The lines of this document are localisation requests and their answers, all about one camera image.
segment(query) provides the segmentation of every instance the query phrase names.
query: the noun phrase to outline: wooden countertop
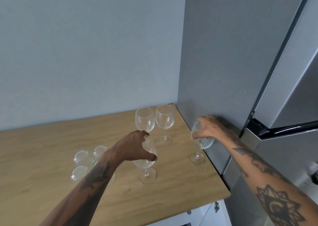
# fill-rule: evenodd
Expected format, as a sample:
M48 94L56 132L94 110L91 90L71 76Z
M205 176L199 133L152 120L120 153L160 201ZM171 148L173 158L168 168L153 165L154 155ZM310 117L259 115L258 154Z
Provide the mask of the wooden countertop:
M0 132L1 224L38 225L72 189L75 153L111 147L137 129L134 116L135 110ZM156 125L150 135L163 132ZM167 134L173 142L157 146L156 181L141 184L140 169L125 161L106 188L92 226L148 225L230 196L208 158L201 166L190 163L196 149L177 109Z

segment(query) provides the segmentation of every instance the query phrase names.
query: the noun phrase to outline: stainless steel refrigerator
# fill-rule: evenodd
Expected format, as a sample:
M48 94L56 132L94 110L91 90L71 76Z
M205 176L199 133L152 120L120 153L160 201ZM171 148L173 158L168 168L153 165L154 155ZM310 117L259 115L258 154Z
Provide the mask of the stainless steel refrigerator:
M318 0L186 0L177 108L224 117L318 203ZM272 225L229 152L206 154L233 226Z

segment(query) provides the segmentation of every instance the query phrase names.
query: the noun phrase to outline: forearm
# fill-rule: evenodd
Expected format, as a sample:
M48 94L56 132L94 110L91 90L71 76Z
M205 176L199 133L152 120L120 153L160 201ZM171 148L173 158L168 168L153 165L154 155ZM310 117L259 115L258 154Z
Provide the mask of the forearm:
M220 141L231 153L243 178L275 225L316 225L317 204L236 135L232 132L225 135Z
M88 226L120 159L110 149L40 226Z

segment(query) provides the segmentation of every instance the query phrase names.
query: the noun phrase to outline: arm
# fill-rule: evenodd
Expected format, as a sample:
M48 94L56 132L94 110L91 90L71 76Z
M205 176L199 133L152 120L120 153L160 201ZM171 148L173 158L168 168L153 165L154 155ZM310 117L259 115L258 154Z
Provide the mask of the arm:
M53 209L40 226L88 226L116 168L124 160L157 160L142 148L143 131L133 131L104 152L94 168Z
M311 226L318 205L212 116L200 117L202 129L192 136L216 138L231 153L249 188L276 226Z

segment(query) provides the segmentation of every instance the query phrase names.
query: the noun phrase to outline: white cabinet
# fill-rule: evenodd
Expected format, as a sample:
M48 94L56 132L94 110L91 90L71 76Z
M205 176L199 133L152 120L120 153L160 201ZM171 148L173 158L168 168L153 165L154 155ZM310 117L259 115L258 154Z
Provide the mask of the white cabinet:
M224 201L220 200L218 203L220 210L217 213L214 211L213 203L192 210L190 215L185 212L148 226L182 226L188 223L191 223L191 226L231 226Z

